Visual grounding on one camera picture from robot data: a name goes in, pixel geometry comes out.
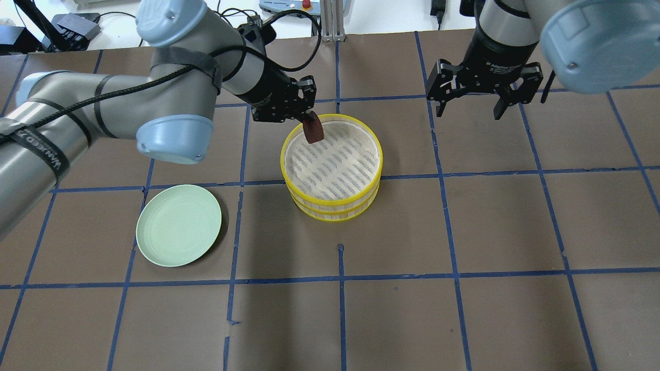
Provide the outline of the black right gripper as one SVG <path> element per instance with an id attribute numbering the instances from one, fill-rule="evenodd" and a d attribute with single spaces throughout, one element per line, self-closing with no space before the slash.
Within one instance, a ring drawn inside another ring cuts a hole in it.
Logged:
<path id="1" fill-rule="evenodd" d="M 540 64 L 529 62 L 537 45 L 537 41 L 502 44 L 484 31 L 475 31 L 459 65 L 438 59 L 427 78 L 426 98 L 436 101 L 436 117 L 443 116 L 448 101 L 469 92 L 495 92 L 499 96 L 493 108 L 495 120 L 500 120 L 509 107 L 530 103 L 543 79 Z"/>

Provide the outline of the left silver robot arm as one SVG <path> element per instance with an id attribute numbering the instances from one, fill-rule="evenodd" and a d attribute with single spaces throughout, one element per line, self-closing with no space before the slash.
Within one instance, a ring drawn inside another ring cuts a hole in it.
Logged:
<path id="1" fill-rule="evenodd" d="M 143 1 L 135 23 L 154 49 L 148 76 L 25 77 L 2 117 L 2 238 L 100 138 L 135 140 L 160 161 L 201 162 L 223 91 L 248 104 L 257 122 L 297 120 L 309 143 L 321 141 L 314 78 L 292 78 L 266 55 L 273 22 L 234 28 L 203 1 Z"/>

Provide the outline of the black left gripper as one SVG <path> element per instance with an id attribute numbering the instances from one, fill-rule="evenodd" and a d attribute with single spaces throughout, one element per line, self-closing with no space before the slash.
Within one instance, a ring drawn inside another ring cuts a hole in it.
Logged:
<path id="1" fill-rule="evenodd" d="M 274 63 L 258 57 L 245 57 L 234 75 L 234 95 L 250 104 L 257 122 L 316 121 L 315 77 L 293 78 Z"/>

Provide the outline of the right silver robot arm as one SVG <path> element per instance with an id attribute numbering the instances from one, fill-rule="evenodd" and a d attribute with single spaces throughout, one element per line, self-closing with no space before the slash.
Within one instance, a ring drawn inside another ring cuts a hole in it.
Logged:
<path id="1" fill-rule="evenodd" d="M 537 47 L 552 68 L 542 99 L 554 80 L 600 94 L 658 68 L 658 1 L 462 1 L 459 12 L 475 29 L 462 62 L 438 59 L 427 78 L 437 117 L 471 93 L 498 95 L 496 120 L 530 103 L 543 81 L 540 63 L 530 62 Z"/>

